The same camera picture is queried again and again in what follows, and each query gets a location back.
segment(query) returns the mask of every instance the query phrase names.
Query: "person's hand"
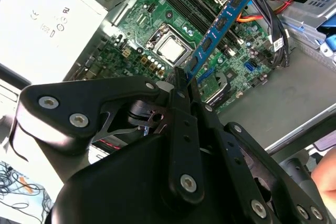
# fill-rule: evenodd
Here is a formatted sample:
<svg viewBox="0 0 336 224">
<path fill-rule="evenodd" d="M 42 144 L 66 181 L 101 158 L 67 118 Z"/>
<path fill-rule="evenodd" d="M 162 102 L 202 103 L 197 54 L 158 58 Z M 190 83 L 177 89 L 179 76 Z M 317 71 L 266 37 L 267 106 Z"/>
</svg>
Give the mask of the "person's hand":
<svg viewBox="0 0 336 224">
<path fill-rule="evenodd" d="M 328 151 L 311 173 L 325 206 L 336 217 L 336 147 Z"/>
</svg>

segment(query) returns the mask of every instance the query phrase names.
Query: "silver screw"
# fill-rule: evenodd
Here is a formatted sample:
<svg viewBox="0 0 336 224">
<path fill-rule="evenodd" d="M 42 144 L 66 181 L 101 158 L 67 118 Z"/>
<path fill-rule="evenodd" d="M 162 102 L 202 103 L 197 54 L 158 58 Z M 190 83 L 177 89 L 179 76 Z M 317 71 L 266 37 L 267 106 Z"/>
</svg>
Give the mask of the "silver screw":
<svg viewBox="0 0 336 224">
<path fill-rule="evenodd" d="M 211 106 L 210 106 L 210 105 L 206 104 L 206 105 L 205 105 L 205 108 L 206 108 L 206 110 L 207 110 L 207 111 L 210 111 L 210 112 L 212 112 L 212 108 L 211 108 Z"/>
<path fill-rule="evenodd" d="M 70 123 L 78 128 L 84 128 L 89 124 L 89 119 L 80 113 L 72 114 L 69 118 Z"/>
<path fill-rule="evenodd" d="M 194 178 L 188 174 L 183 174 L 181 176 L 181 185 L 189 193 L 193 193 L 197 189 L 197 184 Z"/>
<path fill-rule="evenodd" d="M 41 107 L 50 110 L 57 108 L 59 106 L 58 101 L 53 97 L 41 97 L 38 100 L 38 104 L 40 104 Z"/>
<path fill-rule="evenodd" d="M 310 210 L 313 212 L 316 218 L 318 218 L 319 220 L 323 220 L 322 214 L 319 210 L 316 209 L 316 207 L 310 207 Z"/>
<path fill-rule="evenodd" d="M 182 92 L 177 92 L 177 94 L 180 96 L 180 97 L 182 97 L 182 98 L 185 98 L 185 96 L 184 96 L 184 94 L 182 93 Z"/>
<path fill-rule="evenodd" d="M 265 219 L 266 216 L 267 216 L 267 212 L 266 212 L 266 209 L 264 208 L 264 206 L 259 202 L 257 201 L 256 199 L 253 199 L 251 201 L 251 206 L 252 206 L 252 209 L 253 211 L 261 218 Z"/>
<path fill-rule="evenodd" d="M 146 83 L 147 88 L 154 89 L 154 86 L 151 85 L 149 82 Z"/>
<path fill-rule="evenodd" d="M 241 128 L 240 128 L 238 125 L 235 125 L 234 128 L 235 128 L 235 130 L 238 131 L 239 133 L 242 132 Z"/>
<path fill-rule="evenodd" d="M 309 215 L 307 214 L 307 212 L 304 210 L 303 207 L 301 207 L 300 205 L 297 205 L 296 208 L 298 209 L 299 213 L 306 219 L 309 219 Z"/>
</svg>

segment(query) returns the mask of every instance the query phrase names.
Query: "ce mark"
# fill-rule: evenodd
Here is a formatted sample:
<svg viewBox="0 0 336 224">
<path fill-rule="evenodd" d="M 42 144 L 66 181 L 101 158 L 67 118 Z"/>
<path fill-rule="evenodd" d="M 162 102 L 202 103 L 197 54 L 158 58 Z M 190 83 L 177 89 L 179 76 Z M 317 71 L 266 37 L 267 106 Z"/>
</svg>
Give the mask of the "ce mark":
<svg viewBox="0 0 336 224">
<path fill-rule="evenodd" d="M 39 14 L 33 10 L 33 13 L 30 15 L 30 17 L 32 18 L 32 20 L 37 20 L 38 15 Z"/>
</svg>

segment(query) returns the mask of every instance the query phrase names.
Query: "motherboard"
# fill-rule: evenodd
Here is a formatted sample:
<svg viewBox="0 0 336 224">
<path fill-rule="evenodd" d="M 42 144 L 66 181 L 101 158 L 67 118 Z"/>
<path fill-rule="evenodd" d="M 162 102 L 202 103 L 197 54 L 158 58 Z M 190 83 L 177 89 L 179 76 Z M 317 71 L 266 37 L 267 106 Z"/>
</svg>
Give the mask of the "motherboard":
<svg viewBox="0 0 336 224">
<path fill-rule="evenodd" d="M 143 75 L 164 80 L 184 68 L 222 9 L 221 0 L 137 0 L 74 79 Z M 202 100 L 219 113 L 265 84 L 271 44 L 256 22 L 235 22 L 198 72 Z"/>
</svg>

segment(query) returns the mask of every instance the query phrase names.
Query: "sata port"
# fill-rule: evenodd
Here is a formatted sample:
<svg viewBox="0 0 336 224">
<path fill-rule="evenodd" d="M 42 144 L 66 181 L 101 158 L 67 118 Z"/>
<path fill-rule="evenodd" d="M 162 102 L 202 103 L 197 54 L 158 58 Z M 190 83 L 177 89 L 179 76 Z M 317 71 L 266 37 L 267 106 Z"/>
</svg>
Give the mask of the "sata port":
<svg viewBox="0 0 336 224">
<path fill-rule="evenodd" d="M 258 64 L 256 63 L 255 60 L 249 60 L 249 63 L 254 67 L 254 68 L 257 68 L 258 67 Z"/>
<path fill-rule="evenodd" d="M 246 63 L 244 64 L 244 66 L 245 66 L 250 72 L 252 72 L 252 71 L 254 70 L 254 67 L 251 65 L 250 62 L 246 62 Z"/>
</svg>

